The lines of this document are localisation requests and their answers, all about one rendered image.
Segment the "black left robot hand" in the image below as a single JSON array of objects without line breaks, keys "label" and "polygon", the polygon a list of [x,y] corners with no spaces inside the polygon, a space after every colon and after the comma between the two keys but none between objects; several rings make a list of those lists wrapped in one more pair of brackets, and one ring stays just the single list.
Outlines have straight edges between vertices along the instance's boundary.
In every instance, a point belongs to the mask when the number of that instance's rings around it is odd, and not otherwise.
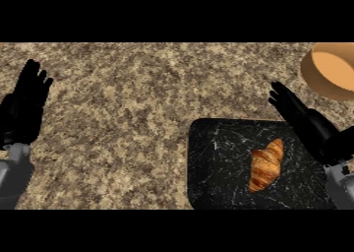
[{"label": "black left robot hand", "polygon": [[16,143],[29,145],[38,138],[52,83],[41,63],[29,59],[13,92],[0,103],[0,151]]}]

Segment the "golden brown croissant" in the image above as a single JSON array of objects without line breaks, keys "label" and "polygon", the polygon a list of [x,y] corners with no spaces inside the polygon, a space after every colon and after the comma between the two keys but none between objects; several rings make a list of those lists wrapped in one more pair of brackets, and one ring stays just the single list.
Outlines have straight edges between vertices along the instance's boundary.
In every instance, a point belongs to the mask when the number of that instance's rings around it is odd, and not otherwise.
[{"label": "golden brown croissant", "polygon": [[264,150],[254,150],[251,154],[249,192],[258,192],[273,183],[282,173],[285,156],[283,141],[273,140]]}]

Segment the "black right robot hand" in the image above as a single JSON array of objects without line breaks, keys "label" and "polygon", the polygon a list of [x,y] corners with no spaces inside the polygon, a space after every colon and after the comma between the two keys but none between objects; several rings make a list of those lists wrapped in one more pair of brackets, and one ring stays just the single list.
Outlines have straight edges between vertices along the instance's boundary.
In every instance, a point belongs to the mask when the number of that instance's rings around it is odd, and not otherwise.
[{"label": "black right robot hand", "polygon": [[292,126],[314,160],[322,164],[337,165],[353,159],[354,126],[339,131],[280,82],[272,83],[269,102]]}]

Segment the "copper orange pot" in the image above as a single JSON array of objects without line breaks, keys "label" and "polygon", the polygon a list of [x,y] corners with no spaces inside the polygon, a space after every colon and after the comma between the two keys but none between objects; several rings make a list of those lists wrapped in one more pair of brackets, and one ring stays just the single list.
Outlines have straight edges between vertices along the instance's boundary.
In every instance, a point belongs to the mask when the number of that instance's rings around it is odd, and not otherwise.
[{"label": "copper orange pot", "polygon": [[322,96],[354,100],[354,42],[317,42],[303,59],[301,74]]}]

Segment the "black marbled tray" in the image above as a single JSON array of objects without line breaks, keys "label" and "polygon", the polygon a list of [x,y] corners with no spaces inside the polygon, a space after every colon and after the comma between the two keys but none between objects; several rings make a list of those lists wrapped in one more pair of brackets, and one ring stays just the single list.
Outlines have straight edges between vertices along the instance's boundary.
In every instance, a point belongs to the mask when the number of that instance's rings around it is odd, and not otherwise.
[{"label": "black marbled tray", "polygon": [[[282,173],[249,191],[251,153],[283,141]],[[187,196],[196,210],[332,210],[323,166],[283,121],[201,118],[189,131]]]}]

